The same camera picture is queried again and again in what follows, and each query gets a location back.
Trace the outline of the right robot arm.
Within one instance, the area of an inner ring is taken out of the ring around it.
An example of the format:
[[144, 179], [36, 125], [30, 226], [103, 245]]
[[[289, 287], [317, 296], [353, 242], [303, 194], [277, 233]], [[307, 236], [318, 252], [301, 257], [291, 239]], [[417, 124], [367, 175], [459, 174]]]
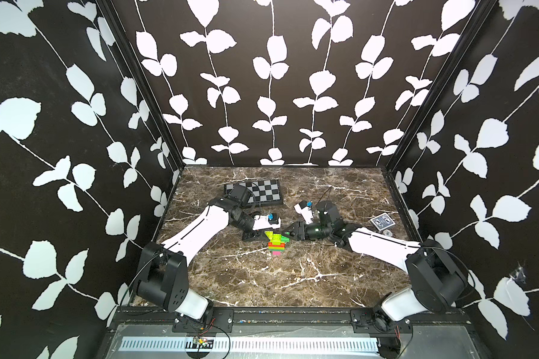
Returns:
[[425, 311], [444, 314], [469, 286], [458, 267], [461, 260], [434, 240], [416, 242], [375, 233], [345, 221], [329, 200], [310, 210], [317, 213], [316, 222], [294, 222], [282, 235], [298, 241], [327, 239], [338, 248], [374, 257], [409, 276], [409, 287], [388, 294], [373, 309], [369, 321], [384, 331]]

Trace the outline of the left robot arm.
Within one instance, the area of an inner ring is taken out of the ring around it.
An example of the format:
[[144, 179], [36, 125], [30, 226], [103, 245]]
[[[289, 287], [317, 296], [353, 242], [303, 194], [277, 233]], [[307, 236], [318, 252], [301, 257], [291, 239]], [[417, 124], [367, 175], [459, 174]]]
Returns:
[[252, 192], [235, 185], [229, 194], [211, 200], [204, 211], [181, 232], [162, 243], [150, 242], [142, 250], [138, 269], [129, 288], [147, 302], [168, 313], [199, 323], [209, 323], [213, 303], [190, 289], [188, 265], [197, 253], [228, 226], [242, 230], [247, 239], [279, 228], [277, 214], [248, 214]]

